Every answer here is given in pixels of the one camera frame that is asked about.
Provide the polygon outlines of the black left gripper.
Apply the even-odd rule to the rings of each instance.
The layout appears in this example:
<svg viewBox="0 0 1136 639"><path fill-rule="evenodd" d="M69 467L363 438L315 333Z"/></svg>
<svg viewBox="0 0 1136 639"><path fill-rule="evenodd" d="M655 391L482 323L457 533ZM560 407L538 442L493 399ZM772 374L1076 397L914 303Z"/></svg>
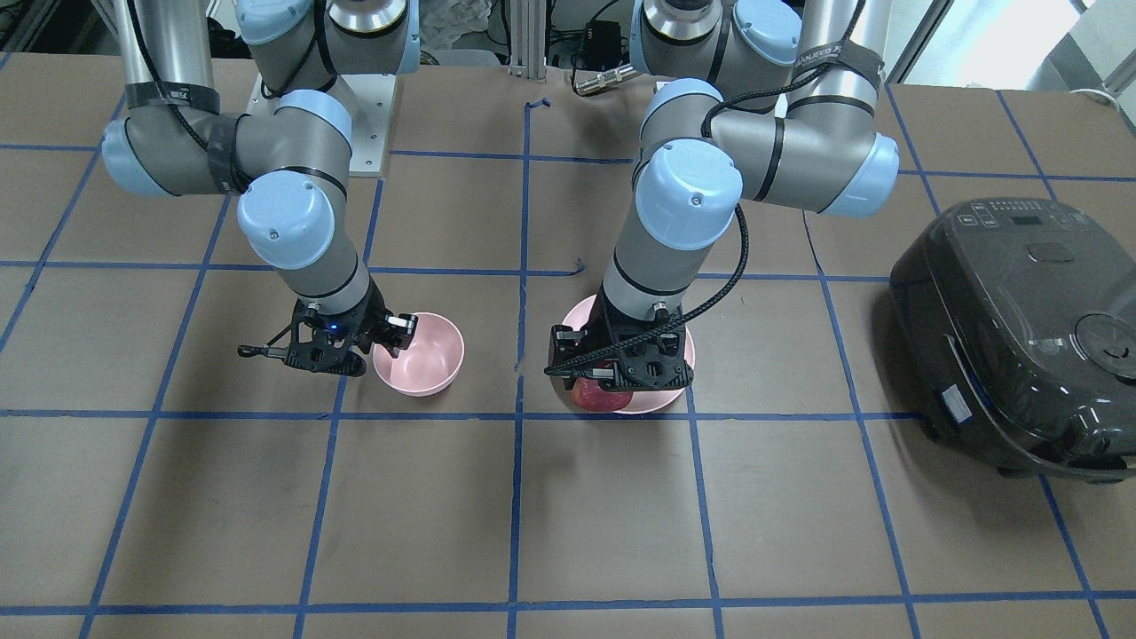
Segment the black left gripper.
<svg viewBox="0 0 1136 639"><path fill-rule="evenodd" d="M685 358L687 339L677 320L638 322L598 316L580 330L553 325L544 374L596 379L605 390L662 391L690 387L694 370Z"/></svg>

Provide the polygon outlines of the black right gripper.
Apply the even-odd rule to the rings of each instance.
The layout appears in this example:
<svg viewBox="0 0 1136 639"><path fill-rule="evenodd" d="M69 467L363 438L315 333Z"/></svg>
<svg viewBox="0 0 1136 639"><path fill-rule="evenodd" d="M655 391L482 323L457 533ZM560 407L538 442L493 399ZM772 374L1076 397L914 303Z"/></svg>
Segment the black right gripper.
<svg viewBox="0 0 1136 639"><path fill-rule="evenodd" d="M414 345L417 323L414 314L392 314L381 296L365 296L341 314L325 314L316 302L296 300L289 327L267 345L239 345L239 356L261 356L295 370L358 377L365 373L364 355L373 345L381 345L396 359Z"/></svg>

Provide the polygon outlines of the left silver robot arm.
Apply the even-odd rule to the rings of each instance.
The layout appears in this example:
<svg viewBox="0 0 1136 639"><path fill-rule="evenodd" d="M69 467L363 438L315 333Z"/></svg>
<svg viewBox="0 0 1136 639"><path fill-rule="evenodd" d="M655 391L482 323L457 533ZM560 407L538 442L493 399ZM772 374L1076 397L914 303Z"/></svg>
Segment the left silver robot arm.
<svg viewBox="0 0 1136 639"><path fill-rule="evenodd" d="M877 131L888 1L638 1L630 63L667 84L638 130L630 210L580 330L545 374L613 392L682 389L684 294L746 200L864 218L897 179Z"/></svg>

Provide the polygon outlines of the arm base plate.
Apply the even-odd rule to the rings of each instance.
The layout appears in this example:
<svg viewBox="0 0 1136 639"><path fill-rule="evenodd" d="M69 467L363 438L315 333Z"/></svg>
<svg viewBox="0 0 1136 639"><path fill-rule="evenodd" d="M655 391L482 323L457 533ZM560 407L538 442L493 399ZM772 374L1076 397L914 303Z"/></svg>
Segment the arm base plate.
<svg viewBox="0 0 1136 639"><path fill-rule="evenodd" d="M257 94L235 135L235 165L253 179L292 171L324 182L384 173L395 105L392 75L339 76L329 89Z"/></svg>

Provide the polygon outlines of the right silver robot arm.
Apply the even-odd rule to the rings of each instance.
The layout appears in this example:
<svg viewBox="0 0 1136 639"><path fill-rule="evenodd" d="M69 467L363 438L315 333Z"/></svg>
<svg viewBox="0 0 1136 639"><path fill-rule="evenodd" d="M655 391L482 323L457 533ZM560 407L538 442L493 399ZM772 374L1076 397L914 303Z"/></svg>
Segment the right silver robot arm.
<svg viewBox="0 0 1136 639"><path fill-rule="evenodd" d="M239 200L248 244L296 294L289 345L240 345L244 359L346 376L374 345L414 343L414 314L384 302L345 230L353 117L345 75L414 73L415 1L239 1L241 38L276 100L270 114L222 113L201 1L118 1L126 114L106 126L111 179L142 197Z"/></svg>

